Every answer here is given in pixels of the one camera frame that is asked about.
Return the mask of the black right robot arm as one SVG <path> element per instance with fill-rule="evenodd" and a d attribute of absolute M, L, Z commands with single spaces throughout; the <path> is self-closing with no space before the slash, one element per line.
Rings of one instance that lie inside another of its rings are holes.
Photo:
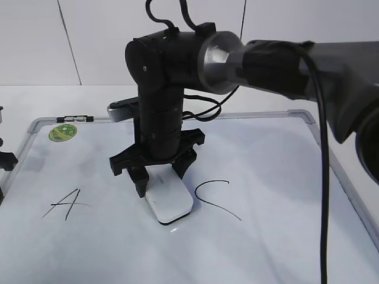
<path fill-rule="evenodd" d="M 288 99 L 325 103 L 335 140 L 356 135 L 364 170 L 378 180 L 378 43 L 292 43 L 252 40 L 243 44 L 230 31 L 205 23 L 194 32 L 176 27 L 135 38 L 125 48 L 126 65 L 138 86 L 135 98 L 114 102 L 115 122 L 133 119 L 134 144 L 110 158 L 114 175 L 129 172 L 144 196 L 146 167 L 171 164 L 183 177 L 196 160 L 195 144 L 204 134 L 182 130 L 184 91 L 218 95 L 238 86 L 280 94 Z"/>

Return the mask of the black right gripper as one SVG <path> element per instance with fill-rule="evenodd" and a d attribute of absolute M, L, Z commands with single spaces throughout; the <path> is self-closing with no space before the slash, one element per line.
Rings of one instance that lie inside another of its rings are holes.
<path fill-rule="evenodd" d="M 205 134 L 199 129 L 182 131 L 182 119 L 139 119 L 137 134 L 140 140 L 121 153 L 110 158 L 114 175 L 123 169 L 136 187 L 140 198 L 146 195 L 149 174 L 145 166 L 171 164 L 180 179 L 196 161 L 193 145 L 202 145 Z"/>

